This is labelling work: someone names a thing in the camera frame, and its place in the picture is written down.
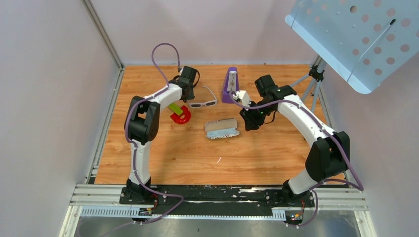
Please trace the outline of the white frame sunglasses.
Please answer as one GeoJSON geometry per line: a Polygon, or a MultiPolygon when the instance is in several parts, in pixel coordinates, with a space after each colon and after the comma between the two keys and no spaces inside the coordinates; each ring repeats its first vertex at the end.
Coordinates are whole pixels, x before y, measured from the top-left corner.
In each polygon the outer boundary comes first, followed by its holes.
{"type": "Polygon", "coordinates": [[[200,100],[198,102],[188,102],[188,106],[191,109],[197,109],[197,108],[201,108],[201,107],[211,107],[211,106],[215,106],[218,104],[218,99],[216,97],[216,95],[213,93],[213,91],[207,87],[207,86],[202,86],[202,88],[204,88],[206,90],[206,92],[208,92],[211,95],[211,99],[208,100],[200,100]]]}

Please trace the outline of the flag pattern glasses case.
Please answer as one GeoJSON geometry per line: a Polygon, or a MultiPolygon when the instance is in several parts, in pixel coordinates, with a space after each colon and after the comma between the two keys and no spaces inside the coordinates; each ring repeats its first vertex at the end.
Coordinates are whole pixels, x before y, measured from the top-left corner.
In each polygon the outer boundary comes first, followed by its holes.
{"type": "Polygon", "coordinates": [[[204,130],[207,134],[209,131],[215,131],[226,128],[238,128],[238,122],[235,118],[221,119],[207,122],[204,126],[204,130]]]}

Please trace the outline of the light blue cleaning cloth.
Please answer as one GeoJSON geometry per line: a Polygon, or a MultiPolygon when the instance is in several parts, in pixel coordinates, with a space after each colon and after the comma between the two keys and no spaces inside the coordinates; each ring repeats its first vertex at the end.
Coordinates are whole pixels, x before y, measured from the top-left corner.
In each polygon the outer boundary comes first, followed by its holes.
{"type": "Polygon", "coordinates": [[[216,140],[238,136],[239,134],[240,132],[235,128],[226,128],[215,131],[209,131],[207,132],[206,137],[210,140],[216,140]]]}

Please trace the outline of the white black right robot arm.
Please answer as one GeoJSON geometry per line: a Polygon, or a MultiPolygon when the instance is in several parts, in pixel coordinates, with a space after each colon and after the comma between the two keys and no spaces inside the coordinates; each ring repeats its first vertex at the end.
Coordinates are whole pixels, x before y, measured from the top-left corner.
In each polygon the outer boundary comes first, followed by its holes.
{"type": "Polygon", "coordinates": [[[311,147],[305,168],[283,183],[283,202],[295,206],[315,185],[349,169],[350,139],[345,132],[335,132],[316,117],[290,85],[278,86],[270,75],[265,75],[255,81],[255,86],[262,97],[259,102],[251,100],[245,90],[231,93],[233,100],[241,103],[240,115],[246,131],[259,129],[266,116],[280,113],[311,147]]]}

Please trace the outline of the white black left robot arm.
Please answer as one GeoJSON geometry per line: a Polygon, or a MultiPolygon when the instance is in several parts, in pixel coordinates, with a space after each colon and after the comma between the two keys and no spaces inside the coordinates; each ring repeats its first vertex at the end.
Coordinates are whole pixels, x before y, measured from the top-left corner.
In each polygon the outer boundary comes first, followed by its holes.
{"type": "Polygon", "coordinates": [[[159,130],[161,110],[180,100],[193,99],[199,81],[197,69],[184,66],[162,89],[146,97],[134,96],[125,121],[125,137],[131,145],[131,171],[122,194],[135,204],[147,203],[158,192],[150,187],[150,153],[159,130]]]}

